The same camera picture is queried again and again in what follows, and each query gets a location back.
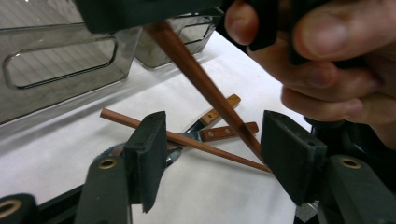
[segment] white table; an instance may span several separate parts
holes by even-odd
[[[261,127],[263,110],[274,110],[309,129],[302,116],[280,103],[280,84],[222,36],[214,33],[196,57],[224,95],[242,99],[236,112],[244,121]],[[0,126],[0,197],[26,192],[43,203],[82,184],[92,159],[133,132],[100,119],[103,107],[136,119],[164,110],[167,129],[176,133],[211,107],[173,65],[147,70],[134,61],[126,81],[108,89],[113,93],[102,97],[98,92],[100,100],[45,122],[37,124],[31,115]],[[261,132],[256,136],[260,140]],[[239,139],[210,145],[258,161]],[[133,205],[134,223],[287,224],[295,205],[272,175],[185,148],[164,173],[154,207],[141,211],[141,205]]]

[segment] wooden handle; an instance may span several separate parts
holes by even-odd
[[[139,126],[139,124],[140,124],[140,121],[137,120],[137,119],[129,118],[129,117],[125,116],[125,115],[119,114],[117,112],[114,112],[114,111],[111,111],[111,110],[108,110],[108,109],[103,109],[102,113],[100,114],[100,117],[104,118],[104,119],[112,120],[114,122],[126,125],[128,127],[132,127],[132,128],[137,128]],[[215,148],[215,147],[212,147],[212,146],[200,143],[200,142],[197,142],[197,141],[192,140],[192,139],[190,139],[188,137],[184,137],[184,136],[181,136],[179,134],[171,133],[171,132],[166,132],[166,136],[167,136],[168,140],[174,141],[174,142],[179,143],[181,145],[188,146],[188,147],[193,147],[193,148],[196,148],[198,150],[210,153],[212,155],[219,156],[219,157],[222,157],[224,159],[227,159],[227,160],[230,160],[230,161],[235,161],[235,162],[244,164],[246,166],[250,166],[250,167],[253,167],[253,168],[256,168],[256,169],[259,169],[259,170],[262,170],[262,171],[270,173],[269,168],[264,166],[264,165],[262,165],[262,164],[259,164],[259,163],[254,162],[254,161],[250,161],[250,160],[244,159],[242,157],[238,157],[238,156],[236,156],[236,155],[234,155],[232,153],[220,150],[218,148]]]
[[[166,21],[159,21],[144,26],[144,29],[213,108],[233,127],[235,132],[238,133],[242,141],[244,141],[256,157],[264,163],[260,155],[261,147],[259,141],[250,132],[244,121],[236,114],[233,107],[227,103],[218,87],[213,83],[201,65],[192,57],[189,50],[181,42],[169,24]]]
[[[252,133],[257,133],[259,131],[259,127],[256,122],[247,123],[247,127]],[[201,138],[203,142],[217,141],[236,136],[238,136],[238,134],[236,134],[230,126],[201,130]]]
[[[236,106],[241,102],[241,98],[239,96],[233,94],[230,97],[227,98],[227,102],[232,106]],[[205,125],[208,126],[211,124],[213,121],[218,119],[220,117],[219,112],[216,109],[211,109],[209,112],[201,116],[200,121]]]

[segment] chopstick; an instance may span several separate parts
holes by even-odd
[[[137,120],[137,119],[133,119],[133,118],[127,117],[125,115],[119,114],[117,112],[114,112],[114,111],[106,109],[106,108],[102,109],[100,117],[104,118],[104,119],[112,120],[114,122],[117,122],[119,124],[123,124],[123,125],[128,126],[128,127],[132,127],[132,128],[137,128],[139,126],[139,124],[140,124],[140,121]],[[216,147],[212,147],[212,146],[209,146],[207,144],[203,144],[203,143],[197,142],[197,141],[192,140],[192,139],[190,139],[188,137],[184,137],[184,136],[181,136],[181,135],[176,134],[176,133],[171,133],[169,131],[166,132],[166,136],[167,136],[168,140],[174,141],[174,142],[179,143],[181,145],[188,146],[188,147],[193,147],[193,148],[196,148],[198,150],[210,153],[212,155],[219,156],[219,157],[222,157],[222,158],[230,160],[230,161],[235,161],[235,162],[238,162],[238,163],[244,164],[246,166],[253,167],[253,168],[268,172],[268,173],[271,172],[268,167],[266,167],[266,166],[264,166],[262,164],[259,164],[259,163],[254,162],[254,161],[247,160],[247,159],[242,158],[242,157],[238,157],[238,156],[236,156],[236,155],[234,155],[232,153],[220,150],[220,149],[218,149]]]
[[[236,114],[227,103],[220,90],[213,83],[204,69],[194,59],[189,50],[181,42],[166,21],[159,21],[144,26],[145,31],[156,41],[175,65],[184,73],[196,89],[220,113],[224,120],[240,136],[242,141],[250,148],[262,162],[260,143],[245,125],[245,122]]]

